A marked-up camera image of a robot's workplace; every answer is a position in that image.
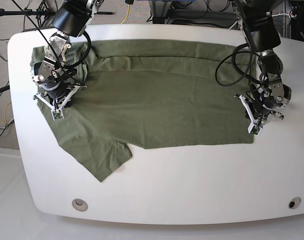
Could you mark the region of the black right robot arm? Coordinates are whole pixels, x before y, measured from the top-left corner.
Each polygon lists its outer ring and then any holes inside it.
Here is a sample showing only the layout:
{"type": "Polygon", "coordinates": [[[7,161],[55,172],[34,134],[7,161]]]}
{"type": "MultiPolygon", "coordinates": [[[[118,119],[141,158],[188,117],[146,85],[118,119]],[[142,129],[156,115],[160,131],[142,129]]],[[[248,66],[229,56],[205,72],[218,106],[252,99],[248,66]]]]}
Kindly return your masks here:
{"type": "Polygon", "coordinates": [[[34,95],[34,99],[40,100],[51,109],[54,120],[64,117],[63,109],[70,106],[72,96],[85,87],[74,75],[77,73],[77,66],[90,52],[91,39],[85,29],[102,3],[101,0],[64,1],[52,21],[57,32],[48,39],[44,59],[32,66],[33,82],[44,90],[43,93],[34,95]],[[72,46],[70,37],[80,36],[87,39],[87,49],[77,62],[67,65],[66,52],[72,46]]]}

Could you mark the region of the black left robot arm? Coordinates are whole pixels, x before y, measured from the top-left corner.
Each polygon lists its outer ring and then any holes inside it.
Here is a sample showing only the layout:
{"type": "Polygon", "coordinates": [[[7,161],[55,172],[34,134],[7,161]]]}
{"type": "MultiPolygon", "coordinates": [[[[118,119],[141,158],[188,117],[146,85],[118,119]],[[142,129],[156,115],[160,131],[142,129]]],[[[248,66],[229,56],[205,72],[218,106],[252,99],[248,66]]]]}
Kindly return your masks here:
{"type": "Polygon", "coordinates": [[[228,56],[240,78],[251,82],[246,94],[236,94],[244,108],[246,116],[250,119],[248,132],[259,135],[269,115],[283,119],[277,108],[288,105],[291,100],[291,88],[281,79],[283,64],[274,48],[281,41],[273,22],[272,11],[280,5],[279,0],[234,0],[232,7],[236,15],[237,24],[242,31],[246,42],[237,46],[228,56]],[[249,54],[249,60],[257,58],[261,70],[259,79],[249,75],[250,65],[241,70],[236,64],[238,54],[249,54]]]}

